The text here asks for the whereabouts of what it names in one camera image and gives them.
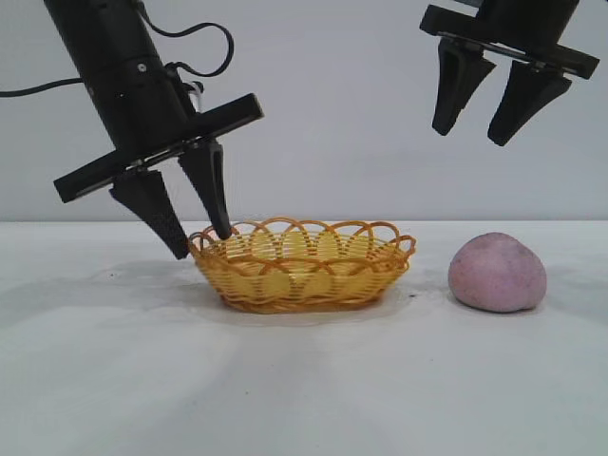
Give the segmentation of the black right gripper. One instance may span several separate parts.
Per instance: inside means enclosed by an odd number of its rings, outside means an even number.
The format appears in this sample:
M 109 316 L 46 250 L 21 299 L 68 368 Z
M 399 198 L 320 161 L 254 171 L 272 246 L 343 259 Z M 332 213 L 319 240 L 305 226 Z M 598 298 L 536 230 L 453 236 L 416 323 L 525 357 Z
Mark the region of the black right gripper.
M 557 69 L 512 62 L 503 97 L 487 131 L 491 141 L 505 146 L 533 116 L 568 91 L 572 81 L 562 71 L 588 80 L 599 59 L 559 44 L 579 5 L 577 1 L 497 0 L 468 4 L 477 9 L 475 15 L 429 5 L 420 23 L 420 30 L 442 37 L 432 120 L 437 133 L 449 133 L 474 91 L 496 67 L 486 60 L 480 48 Z M 477 47 L 469 48 L 465 43 Z

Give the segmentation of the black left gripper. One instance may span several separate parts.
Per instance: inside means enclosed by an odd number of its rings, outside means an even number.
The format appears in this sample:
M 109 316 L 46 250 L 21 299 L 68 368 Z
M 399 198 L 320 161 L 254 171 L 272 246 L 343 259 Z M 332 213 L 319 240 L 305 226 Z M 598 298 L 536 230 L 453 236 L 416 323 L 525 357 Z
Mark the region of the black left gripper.
M 113 181 L 112 198 L 135 214 L 176 259 L 189 254 L 187 236 L 157 170 L 149 164 L 187 143 L 178 163 L 190 180 L 220 239 L 232 235 L 223 181 L 223 148 L 217 138 L 263 117 L 255 94 L 198 112 L 173 68 L 148 59 L 145 71 L 123 66 L 105 71 L 86 86 L 115 150 L 54 182 L 63 202 L 81 198 Z

